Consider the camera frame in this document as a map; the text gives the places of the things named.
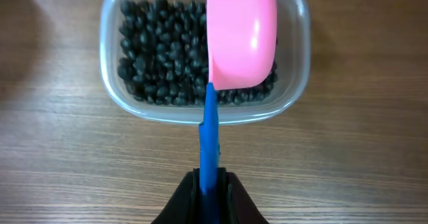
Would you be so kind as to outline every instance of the pile of black beans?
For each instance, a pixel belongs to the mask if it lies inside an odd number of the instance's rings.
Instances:
[[[207,15],[205,3],[123,0],[125,20],[119,32],[125,55],[118,75],[135,100],[149,104],[204,105],[208,80]],[[219,104],[261,101],[270,94],[276,64],[254,88],[218,91]]]

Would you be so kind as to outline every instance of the black robotic claw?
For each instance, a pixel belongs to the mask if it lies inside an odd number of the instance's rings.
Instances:
[[[234,173],[217,169],[220,224],[268,223]],[[152,224],[203,224],[199,222],[199,169],[189,172]]]

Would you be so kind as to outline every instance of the plastic container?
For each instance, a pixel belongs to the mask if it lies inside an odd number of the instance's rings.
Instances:
[[[271,94],[262,102],[220,106],[220,124],[243,124],[271,118],[290,107],[306,86],[310,71],[310,18],[306,1],[277,0],[277,2],[278,45],[275,59],[278,65],[276,70],[278,81]],[[116,72],[118,59],[123,54],[119,45],[122,36],[118,28],[124,17],[120,12],[119,3],[120,0],[104,0],[102,6],[100,61],[102,79],[109,95],[120,107],[141,118],[177,124],[202,122],[202,107],[150,105],[137,102],[128,94]]]

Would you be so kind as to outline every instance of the wooden table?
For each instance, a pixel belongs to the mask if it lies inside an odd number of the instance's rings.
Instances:
[[[198,133],[119,108],[102,0],[0,0],[0,223],[150,223]],[[312,69],[280,116],[221,127],[271,223],[428,223],[428,0],[308,0]]]

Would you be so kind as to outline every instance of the pink spoon head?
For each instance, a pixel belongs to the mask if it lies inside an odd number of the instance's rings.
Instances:
[[[209,81],[216,90],[250,88],[274,62],[276,0],[207,0]]]

